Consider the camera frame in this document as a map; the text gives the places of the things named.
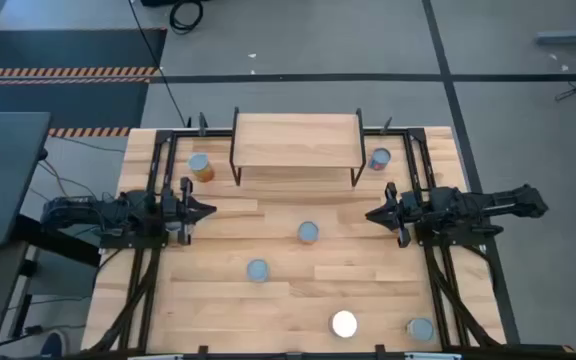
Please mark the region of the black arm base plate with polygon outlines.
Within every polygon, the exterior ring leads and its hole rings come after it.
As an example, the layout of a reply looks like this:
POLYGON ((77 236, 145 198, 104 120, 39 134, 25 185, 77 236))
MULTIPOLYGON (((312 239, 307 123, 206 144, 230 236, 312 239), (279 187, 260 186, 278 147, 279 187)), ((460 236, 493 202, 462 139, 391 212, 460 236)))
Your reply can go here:
POLYGON ((463 246, 482 245, 487 241, 487 237, 481 233, 475 233, 464 229, 449 229, 446 231, 435 231, 429 228, 417 228, 416 235, 422 245, 429 246, 463 246))
POLYGON ((168 244, 168 236, 140 236, 128 233, 122 236, 103 235, 100 238, 100 248, 104 249, 157 249, 168 244))

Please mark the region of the fresh sliced carrots can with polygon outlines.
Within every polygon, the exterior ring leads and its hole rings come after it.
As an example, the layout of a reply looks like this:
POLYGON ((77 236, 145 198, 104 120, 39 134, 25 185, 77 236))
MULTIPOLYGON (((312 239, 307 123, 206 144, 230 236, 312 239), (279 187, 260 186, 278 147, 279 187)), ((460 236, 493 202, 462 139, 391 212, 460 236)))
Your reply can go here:
POLYGON ((251 282, 266 282, 269 278, 269 265, 263 259, 253 259, 247 265, 246 274, 251 282))

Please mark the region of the peaches can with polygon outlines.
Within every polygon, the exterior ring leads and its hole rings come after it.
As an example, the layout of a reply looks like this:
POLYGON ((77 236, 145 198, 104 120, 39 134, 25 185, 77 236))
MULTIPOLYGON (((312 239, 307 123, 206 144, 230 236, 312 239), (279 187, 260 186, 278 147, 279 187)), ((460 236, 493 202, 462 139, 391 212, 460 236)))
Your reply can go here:
POLYGON ((188 159, 188 166, 195 178, 200 182, 210 182, 214 179, 215 172, 204 153, 195 153, 188 159))

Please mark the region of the can with shiny lid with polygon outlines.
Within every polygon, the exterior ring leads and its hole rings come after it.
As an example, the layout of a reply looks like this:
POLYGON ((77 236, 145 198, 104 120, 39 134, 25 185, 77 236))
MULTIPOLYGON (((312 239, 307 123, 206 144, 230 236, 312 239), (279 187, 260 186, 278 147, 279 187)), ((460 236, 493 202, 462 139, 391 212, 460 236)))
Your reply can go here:
POLYGON ((358 330, 358 320, 349 310, 339 310, 328 321, 330 332, 339 338, 352 338, 358 330))

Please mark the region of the black aluminium rig frame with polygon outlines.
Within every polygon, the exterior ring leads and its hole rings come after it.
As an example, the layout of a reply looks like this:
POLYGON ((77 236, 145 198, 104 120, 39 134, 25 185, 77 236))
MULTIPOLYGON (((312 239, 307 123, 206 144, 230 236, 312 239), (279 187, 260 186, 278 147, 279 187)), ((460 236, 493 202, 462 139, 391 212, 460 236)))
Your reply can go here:
POLYGON ((136 264, 124 250, 108 260, 96 279, 82 341, 85 359, 124 360, 146 354, 179 354, 209 359, 300 356, 333 359, 384 358, 436 351, 440 341, 413 340, 406 324, 450 315, 447 300, 430 282, 426 252, 400 248, 393 233, 370 223, 365 213, 382 204, 388 182, 410 189, 407 155, 417 152, 407 131, 396 128, 366 136, 368 149, 386 147, 392 163, 383 171, 365 170, 352 186, 341 169, 247 169, 237 185, 229 166, 232 133, 212 129, 205 137, 186 129, 175 153, 174 174, 188 174, 194 152, 205 153, 216 176, 194 187, 196 198, 217 207, 201 220, 192 242, 169 243, 154 270, 154 293, 137 305, 128 324, 128 344, 101 339, 124 307, 136 264), (301 223, 312 221, 319 239, 298 239, 301 223), (269 265, 266 282, 251 282, 253 259, 269 265), (348 339, 330 332, 328 321, 351 311, 357 333, 348 339))

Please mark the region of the grey desk top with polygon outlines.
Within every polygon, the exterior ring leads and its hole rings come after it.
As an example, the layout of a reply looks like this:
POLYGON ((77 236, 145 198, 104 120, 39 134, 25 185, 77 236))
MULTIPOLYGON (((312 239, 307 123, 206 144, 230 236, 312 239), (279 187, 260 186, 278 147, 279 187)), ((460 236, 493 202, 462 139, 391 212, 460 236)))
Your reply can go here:
POLYGON ((48 113, 0 112, 0 245, 9 241, 50 126, 48 113))

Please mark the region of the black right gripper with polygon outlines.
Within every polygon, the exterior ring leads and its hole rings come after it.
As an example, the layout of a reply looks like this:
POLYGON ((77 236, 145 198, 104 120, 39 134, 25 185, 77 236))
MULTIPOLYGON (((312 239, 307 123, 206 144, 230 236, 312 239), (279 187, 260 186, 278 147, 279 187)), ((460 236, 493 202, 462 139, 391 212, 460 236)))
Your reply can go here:
POLYGON ((388 182, 385 189, 386 202, 365 216, 370 222, 387 228, 389 231, 398 231, 397 243, 400 248, 407 247, 411 242, 411 235, 406 225, 417 222, 421 217, 421 208, 414 191, 401 193, 397 199, 397 188, 393 182, 388 182))

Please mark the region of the oranges can with teal label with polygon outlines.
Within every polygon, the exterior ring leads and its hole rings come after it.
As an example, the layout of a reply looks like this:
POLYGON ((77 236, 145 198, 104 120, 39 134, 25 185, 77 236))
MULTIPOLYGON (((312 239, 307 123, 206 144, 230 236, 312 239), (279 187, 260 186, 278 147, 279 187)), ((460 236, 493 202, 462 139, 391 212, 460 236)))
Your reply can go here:
POLYGON ((305 221, 299 225, 297 236, 303 243, 314 244, 319 239, 319 228, 316 223, 305 221))

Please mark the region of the person's blue shoe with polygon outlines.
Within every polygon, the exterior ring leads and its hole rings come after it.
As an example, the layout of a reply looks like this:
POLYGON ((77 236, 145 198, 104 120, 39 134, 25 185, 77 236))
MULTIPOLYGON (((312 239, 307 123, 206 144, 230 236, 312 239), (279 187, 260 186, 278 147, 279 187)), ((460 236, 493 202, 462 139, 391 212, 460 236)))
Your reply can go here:
POLYGON ((39 356, 46 359, 59 359, 67 352, 67 338, 59 330, 52 331, 45 339, 39 356))

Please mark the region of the black hazard-striped floor mat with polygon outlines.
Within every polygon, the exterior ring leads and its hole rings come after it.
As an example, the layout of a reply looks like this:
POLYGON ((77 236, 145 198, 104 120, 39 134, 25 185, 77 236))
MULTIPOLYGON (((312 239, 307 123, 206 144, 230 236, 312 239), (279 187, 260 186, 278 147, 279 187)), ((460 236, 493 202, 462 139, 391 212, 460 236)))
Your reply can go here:
POLYGON ((48 112, 54 137, 123 137, 141 125, 149 81, 0 80, 0 112, 48 112))
POLYGON ((0 77, 152 76, 162 28, 0 30, 0 77))

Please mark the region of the wooden shelf with black frame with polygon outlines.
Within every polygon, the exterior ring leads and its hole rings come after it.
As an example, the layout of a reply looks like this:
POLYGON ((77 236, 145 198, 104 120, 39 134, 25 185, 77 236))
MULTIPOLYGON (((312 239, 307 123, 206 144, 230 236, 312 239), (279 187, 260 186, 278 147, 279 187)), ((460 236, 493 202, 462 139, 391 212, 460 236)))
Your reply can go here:
POLYGON ((350 170, 356 186, 366 166, 362 110, 353 113, 244 113, 232 121, 229 164, 241 183, 245 168, 350 170))

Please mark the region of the small blue and red can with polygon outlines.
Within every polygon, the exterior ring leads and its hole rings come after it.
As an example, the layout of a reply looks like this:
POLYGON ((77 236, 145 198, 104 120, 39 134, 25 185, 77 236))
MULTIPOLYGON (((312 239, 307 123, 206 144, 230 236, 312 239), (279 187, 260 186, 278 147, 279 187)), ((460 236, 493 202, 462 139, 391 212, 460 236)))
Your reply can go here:
POLYGON ((381 171, 384 170, 391 160, 391 153, 386 148, 376 148, 369 159, 368 167, 370 169, 381 171))

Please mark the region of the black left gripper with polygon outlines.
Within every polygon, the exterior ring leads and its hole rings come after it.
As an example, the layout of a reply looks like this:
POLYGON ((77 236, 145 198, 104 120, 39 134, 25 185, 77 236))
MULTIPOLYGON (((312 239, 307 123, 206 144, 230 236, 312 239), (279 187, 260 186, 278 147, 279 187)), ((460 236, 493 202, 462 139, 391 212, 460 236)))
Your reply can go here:
POLYGON ((177 235, 177 243, 182 246, 187 246, 191 242, 189 230, 191 223, 196 224, 217 211, 216 206, 201 203, 194 197, 191 197, 192 210, 190 210, 189 200, 192 189, 192 181, 187 177, 182 177, 181 197, 177 197, 169 186, 165 186, 160 195, 164 227, 169 233, 177 235))

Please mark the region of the black desk base beam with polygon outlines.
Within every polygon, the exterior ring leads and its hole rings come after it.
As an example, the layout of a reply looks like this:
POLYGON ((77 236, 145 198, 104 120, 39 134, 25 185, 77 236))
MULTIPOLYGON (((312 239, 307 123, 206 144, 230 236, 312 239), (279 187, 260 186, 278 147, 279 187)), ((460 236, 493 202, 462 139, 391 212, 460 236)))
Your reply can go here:
POLYGON ((101 258, 97 246, 58 230, 45 230, 39 221, 25 215, 17 216, 10 239, 92 267, 97 267, 101 258))

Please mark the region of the large red corn can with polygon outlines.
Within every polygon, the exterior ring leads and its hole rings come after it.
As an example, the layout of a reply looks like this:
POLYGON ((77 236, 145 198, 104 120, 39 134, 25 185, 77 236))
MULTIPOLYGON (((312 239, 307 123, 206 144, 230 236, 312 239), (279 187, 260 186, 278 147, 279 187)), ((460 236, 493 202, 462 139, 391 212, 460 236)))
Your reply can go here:
POLYGON ((430 342, 434 337, 434 325, 427 318, 413 318, 406 324, 406 333, 415 341, 430 342))

